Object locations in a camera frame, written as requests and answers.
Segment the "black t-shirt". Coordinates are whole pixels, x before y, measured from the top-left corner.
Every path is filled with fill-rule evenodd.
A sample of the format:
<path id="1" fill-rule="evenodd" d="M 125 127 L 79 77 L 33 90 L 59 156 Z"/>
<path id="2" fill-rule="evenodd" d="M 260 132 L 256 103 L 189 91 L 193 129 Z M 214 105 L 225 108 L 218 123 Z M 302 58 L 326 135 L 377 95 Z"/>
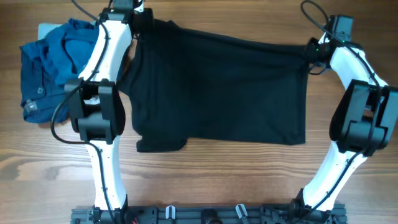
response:
<path id="1" fill-rule="evenodd" d="M 304 49 L 155 20 L 138 34 L 134 59 L 118 84 L 141 136 L 137 150 L 177 151 L 190 138 L 303 144 Z"/>

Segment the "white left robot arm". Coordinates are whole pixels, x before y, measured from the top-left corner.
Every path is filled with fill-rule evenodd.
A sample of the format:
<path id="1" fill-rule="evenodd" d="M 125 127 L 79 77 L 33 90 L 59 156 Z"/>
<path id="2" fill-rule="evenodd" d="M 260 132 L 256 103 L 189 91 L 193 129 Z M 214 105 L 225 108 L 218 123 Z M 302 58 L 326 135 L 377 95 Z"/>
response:
<path id="1" fill-rule="evenodd" d="M 114 1 L 111 8 L 103 9 L 90 59 L 78 79 L 65 85 L 72 128 L 91 159 L 95 180 L 92 216 L 97 222 L 121 218 L 127 207 L 119 166 L 126 115 L 116 82 L 133 40 L 133 24 L 143 12 L 143 1 Z"/>

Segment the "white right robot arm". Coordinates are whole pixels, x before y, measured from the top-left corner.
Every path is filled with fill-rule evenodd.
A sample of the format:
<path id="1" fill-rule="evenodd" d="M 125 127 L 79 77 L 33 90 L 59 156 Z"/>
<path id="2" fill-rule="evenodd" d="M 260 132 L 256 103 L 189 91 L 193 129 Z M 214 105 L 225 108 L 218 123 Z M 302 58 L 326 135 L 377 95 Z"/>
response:
<path id="1" fill-rule="evenodd" d="M 353 172 L 376 151 L 384 149 L 397 119 L 397 89 L 380 79 L 363 48 L 352 41 L 354 19 L 332 15 L 322 26 L 320 40 L 312 40 L 317 62 L 339 76 L 345 93 L 331 119 L 328 154 L 314 178 L 292 201 L 290 218 L 321 219 Z"/>

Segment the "blue clothes pile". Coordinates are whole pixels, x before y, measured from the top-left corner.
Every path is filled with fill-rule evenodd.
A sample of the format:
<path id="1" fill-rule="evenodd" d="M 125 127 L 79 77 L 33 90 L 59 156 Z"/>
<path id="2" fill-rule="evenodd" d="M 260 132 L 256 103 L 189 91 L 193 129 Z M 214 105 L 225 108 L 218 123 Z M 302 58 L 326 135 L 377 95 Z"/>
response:
<path id="1" fill-rule="evenodd" d="M 77 79 L 93 53 L 99 36 L 94 22 L 69 19 L 64 24 L 42 23 L 38 40 L 20 47 L 23 119 L 47 123 L 64 100 L 64 86 Z"/>

